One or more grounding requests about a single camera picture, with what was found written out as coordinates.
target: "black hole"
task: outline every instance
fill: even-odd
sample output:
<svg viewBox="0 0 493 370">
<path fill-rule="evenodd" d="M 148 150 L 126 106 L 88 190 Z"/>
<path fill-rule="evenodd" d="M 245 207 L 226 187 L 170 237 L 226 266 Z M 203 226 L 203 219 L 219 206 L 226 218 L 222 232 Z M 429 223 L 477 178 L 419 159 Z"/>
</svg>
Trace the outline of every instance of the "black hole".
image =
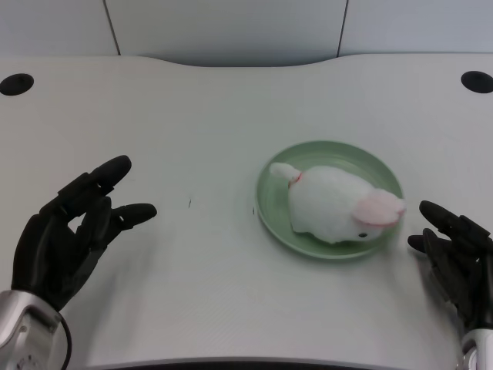
<svg viewBox="0 0 493 370">
<path fill-rule="evenodd" d="M 0 82 L 0 93 L 6 96 L 21 95 L 32 88 L 34 79 L 26 73 L 12 75 Z"/>
<path fill-rule="evenodd" d="M 483 72 L 470 71 L 461 77 L 462 85 L 475 93 L 488 94 L 493 92 L 493 77 Z"/>
</svg>

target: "wall seam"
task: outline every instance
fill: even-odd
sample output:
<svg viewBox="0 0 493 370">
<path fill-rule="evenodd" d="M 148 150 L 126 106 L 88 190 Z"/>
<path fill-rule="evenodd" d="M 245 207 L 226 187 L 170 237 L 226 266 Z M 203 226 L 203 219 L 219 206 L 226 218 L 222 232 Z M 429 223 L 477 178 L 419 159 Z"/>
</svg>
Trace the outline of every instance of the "wall seam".
<svg viewBox="0 0 493 370">
<path fill-rule="evenodd" d="M 118 55 L 120 56 L 120 55 L 122 55 L 122 53 L 120 52 L 120 47 L 118 46 L 118 41 L 116 40 L 115 29 L 113 28 L 113 24 L 111 22 L 111 18 L 109 17 L 108 5 L 106 4 L 106 0 L 102 0 L 102 3 L 105 6 L 106 17 L 108 18 L 109 27 L 111 29 L 111 34 L 113 36 L 113 41 L 115 42 L 115 46 L 116 46 L 116 51 L 118 52 Z"/>
<path fill-rule="evenodd" d="M 344 9 L 344 17 L 342 18 L 342 27 L 340 27 L 339 46 L 337 47 L 337 55 L 336 55 L 336 58 L 339 58 L 340 45 L 342 44 L 342 35 L 344 33 L 344 26 L 346 25 L 346 16 L 347 16 L 347 7 L 348 7 L 348 5 L 349 5 L 349 0 L 346 0 L 346 8 Z"/>
</svg>

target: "white plush toy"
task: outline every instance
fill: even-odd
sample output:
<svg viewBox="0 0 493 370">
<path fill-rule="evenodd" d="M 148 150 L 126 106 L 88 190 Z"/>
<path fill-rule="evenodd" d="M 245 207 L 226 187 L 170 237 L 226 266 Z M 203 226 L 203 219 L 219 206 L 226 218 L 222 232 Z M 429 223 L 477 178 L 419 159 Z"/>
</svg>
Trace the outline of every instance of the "white plush toy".
<svg viewBox="0 0 493 370">
<path fill-rule="evenodd" d="M 270 172 L 289 180 L 293 231 L 329 243 L 375 239 L 406 210 L 402 199 L 336 167 L 300 172 L 289 164 L 273 163 Z"/>
</svg>

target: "robotic hand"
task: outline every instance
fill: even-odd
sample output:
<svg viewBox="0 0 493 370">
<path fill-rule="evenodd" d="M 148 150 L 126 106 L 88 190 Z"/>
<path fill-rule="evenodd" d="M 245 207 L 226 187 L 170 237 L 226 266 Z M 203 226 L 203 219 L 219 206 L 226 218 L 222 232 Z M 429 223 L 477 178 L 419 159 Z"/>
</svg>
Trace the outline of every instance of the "robotic hand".
<svg viewBox="0 0 493 370">
<path fill-rule="evenodd" d="M 432 202 L 419 206 L 424 218 L 450 240 L 430 229 L 407 239 L 417 251 L 426 253 L 431 275 L 445 298 L 457 308 L 467 334 L 460 370 L 493 369 L 493 240 L 490 233 L 469 220 L 457 217 Z"/>
<path fill-rule="evenodd" d="M 0 293 L 0 368 L 51 370 L 53 335 L 62 323 L 69 363 L 72 341 L 59 311 L 87 281 L 108 244 L 157 215 L 151 204 L 111 208 L 106 195 L 130 171 L 127 156 L 84 173 L 25 226 L 15 250 L 12 289 Z M 84 216 L 74 233 L 68 223 Z"/>
</svg>

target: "green plate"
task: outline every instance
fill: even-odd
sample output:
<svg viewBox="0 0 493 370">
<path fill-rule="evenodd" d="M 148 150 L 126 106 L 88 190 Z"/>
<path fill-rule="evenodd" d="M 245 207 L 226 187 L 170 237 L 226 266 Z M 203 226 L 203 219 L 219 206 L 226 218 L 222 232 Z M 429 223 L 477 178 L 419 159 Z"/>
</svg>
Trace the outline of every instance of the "green plate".
<svg viewBox="0 0 493 370">
<path fill-rule="evenodd" d="M 392 171 L 368 152 L 345 143 L 312 141 L 301 143 L 278 153 L 262 169 L 257 182 L 257 209 L 267 229 L 283 244 L 312 257 L 344 259 L 359 257 L 388 245 L 393 239 L 392 227 L 371 241 L 344 241 L 329 244 L 310 234 L 297 234 L 291 229 L 287 202 L 287 182 L 270 175 L 269 166 L 274 162 L 289 163 L 305 171 L 313 166 L 339 167 L 358 175 L 375 187 L 385 189 L 404 198 L 401 186 Z"/>
</svg>

